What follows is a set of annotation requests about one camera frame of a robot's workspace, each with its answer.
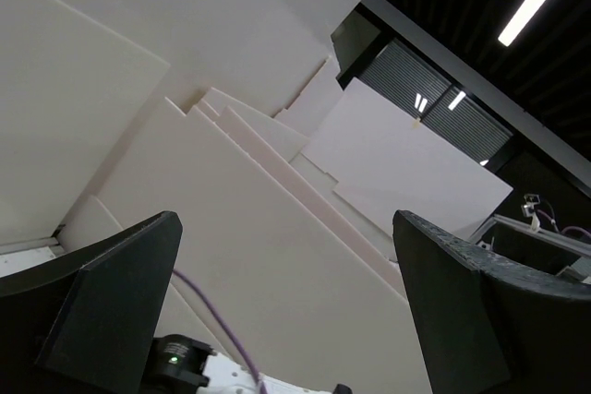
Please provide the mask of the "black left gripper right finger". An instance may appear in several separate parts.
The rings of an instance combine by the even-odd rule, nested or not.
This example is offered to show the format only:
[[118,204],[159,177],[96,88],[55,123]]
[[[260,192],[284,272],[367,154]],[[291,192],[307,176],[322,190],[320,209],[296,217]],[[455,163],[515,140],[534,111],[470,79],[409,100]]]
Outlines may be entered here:
[[435,393],[587,393],[590,288],[472,245],[409,210],[393,242]]

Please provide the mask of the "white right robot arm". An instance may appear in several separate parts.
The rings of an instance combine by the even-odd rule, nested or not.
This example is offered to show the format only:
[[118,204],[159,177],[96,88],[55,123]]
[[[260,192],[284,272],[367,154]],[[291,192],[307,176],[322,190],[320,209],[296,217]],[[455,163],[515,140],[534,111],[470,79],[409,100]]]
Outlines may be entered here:
[[173,334],[152,341],[141,393],[303,394],[309,388],[259,375],[209,344]]

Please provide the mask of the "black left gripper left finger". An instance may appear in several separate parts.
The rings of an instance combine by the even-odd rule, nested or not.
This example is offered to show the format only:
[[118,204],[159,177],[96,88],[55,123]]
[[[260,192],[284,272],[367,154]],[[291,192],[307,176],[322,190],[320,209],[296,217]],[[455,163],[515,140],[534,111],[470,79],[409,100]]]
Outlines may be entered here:
[[164,211],[2,278],[2,392],[139,392],[182,232]]

